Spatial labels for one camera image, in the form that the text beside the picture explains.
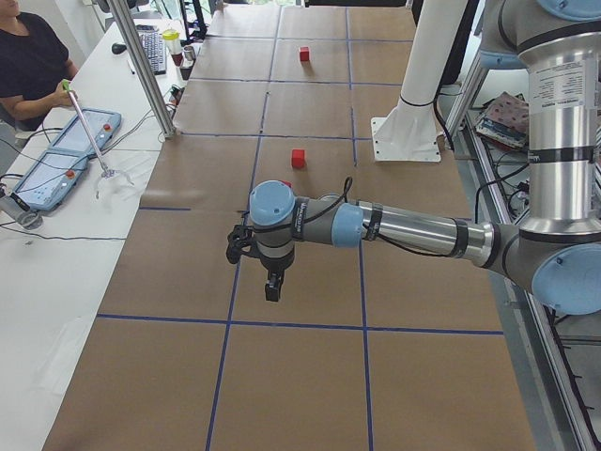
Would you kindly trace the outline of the person's hand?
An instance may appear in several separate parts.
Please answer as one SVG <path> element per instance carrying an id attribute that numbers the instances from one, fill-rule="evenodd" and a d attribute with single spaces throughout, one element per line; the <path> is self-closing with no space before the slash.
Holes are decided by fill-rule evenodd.
<path id="1" fill-rule="evenodd" d="M 74 90 L 65 90 L 62 86 L 58 86 L 53 94 L 50 95 L 50 103 L 55 107 L 71 107 L 72 101 L 78 99 L 78 95 Z"/>

